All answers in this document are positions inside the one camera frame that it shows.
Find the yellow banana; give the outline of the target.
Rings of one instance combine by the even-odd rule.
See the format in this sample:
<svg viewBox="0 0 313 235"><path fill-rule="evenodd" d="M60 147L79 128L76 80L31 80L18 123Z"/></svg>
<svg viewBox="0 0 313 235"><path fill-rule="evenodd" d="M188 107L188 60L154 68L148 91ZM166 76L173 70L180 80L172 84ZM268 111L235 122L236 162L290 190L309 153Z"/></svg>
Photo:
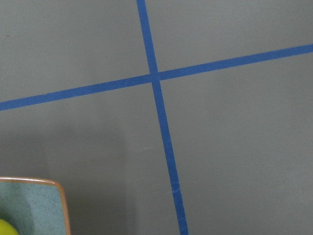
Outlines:
<svg viewBox="0 0 313 235"><path fill-rule="evenodd" d="M7 221L0 220L0 235L19 235L17 230Z"/></svg>

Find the grey square plate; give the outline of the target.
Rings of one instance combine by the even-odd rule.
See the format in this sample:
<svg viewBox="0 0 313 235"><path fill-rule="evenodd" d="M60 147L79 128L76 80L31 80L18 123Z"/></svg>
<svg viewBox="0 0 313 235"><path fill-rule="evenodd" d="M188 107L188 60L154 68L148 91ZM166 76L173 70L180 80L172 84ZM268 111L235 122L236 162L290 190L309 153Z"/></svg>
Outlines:
<svg viewBox="0 0 313 235"><path fill-rule="evenodd" d="M70 235L65 191L56 181L0 178L0 218L20 235Z"/></svg>

